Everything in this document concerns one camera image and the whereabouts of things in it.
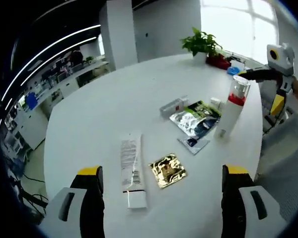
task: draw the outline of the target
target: white cabinet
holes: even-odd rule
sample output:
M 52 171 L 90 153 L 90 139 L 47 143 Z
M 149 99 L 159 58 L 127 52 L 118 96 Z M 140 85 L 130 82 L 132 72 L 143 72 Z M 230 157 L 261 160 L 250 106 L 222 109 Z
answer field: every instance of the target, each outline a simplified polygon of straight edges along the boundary
M 60 85 L 60 90 L 63 95 L 63 98 L 66 98 L 68 95 L 70 95 L 77 89 L 79 89 L 79 86 L 76 78 L 67 80 L 66 82 L 62 83 L 62 85 Z
M 17 128 L 25 142 L 34 150 L 45 139 L 47 127 L 48 120 L 37 107 L 26 113 L 23 122 Z

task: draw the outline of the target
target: ceiling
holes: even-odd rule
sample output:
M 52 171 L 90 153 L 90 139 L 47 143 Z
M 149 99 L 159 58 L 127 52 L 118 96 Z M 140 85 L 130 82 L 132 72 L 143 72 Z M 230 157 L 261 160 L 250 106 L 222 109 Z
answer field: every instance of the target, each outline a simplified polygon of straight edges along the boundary
M 132 0 L 132 6 L 137 10 L 154 1 L 156 0 Z M 19 71 L 44 48 L 73 32 L 99 24 L 98 14 L 105 2 L 106 0 L 21 0 L 12 2 L 11 7 L 4 9 L 10 21 L 3 26 L 8 30 L 4 32 L 1 55 L 1 97 Z M 65 48 L 88 38 L 98 37 L 99 34 L 100 28 L 84 31 L 45 51 L 17 77 L 2 106 L 5 107 L 10 98 L 20 94 L 20 84 L 29 75 L 28 69 L 37 60 L 44 62 Z

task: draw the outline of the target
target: toothpaste tube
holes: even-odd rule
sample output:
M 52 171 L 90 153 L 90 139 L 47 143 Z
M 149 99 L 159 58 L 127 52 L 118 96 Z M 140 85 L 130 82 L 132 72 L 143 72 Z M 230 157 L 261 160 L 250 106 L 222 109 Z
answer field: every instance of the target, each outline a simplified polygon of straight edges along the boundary
M 147 200 L 141 162 L 141 134 L 129 134 L 122 138 L 120 160 L 123 194 L 128 208 L 146 208 Z

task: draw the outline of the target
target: white flower pot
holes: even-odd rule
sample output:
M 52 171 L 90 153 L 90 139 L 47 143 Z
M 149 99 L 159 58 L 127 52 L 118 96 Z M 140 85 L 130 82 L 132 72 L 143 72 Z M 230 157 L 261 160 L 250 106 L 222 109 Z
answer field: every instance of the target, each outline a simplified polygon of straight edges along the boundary
M 198 52 L 194 57 L 193 57 L 193 62 L 196 65 L 204 65 L 207 60 L 207 54 L 203 52 Z

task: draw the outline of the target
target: gold sachet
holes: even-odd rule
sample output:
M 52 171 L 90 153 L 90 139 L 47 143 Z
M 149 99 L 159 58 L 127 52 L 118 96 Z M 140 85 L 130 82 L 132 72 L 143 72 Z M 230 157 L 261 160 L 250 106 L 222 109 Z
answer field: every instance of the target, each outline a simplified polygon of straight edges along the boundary
M 160 188 L 165 188 L 187 176 L 175 154 L 169 154 L 149 164 Z

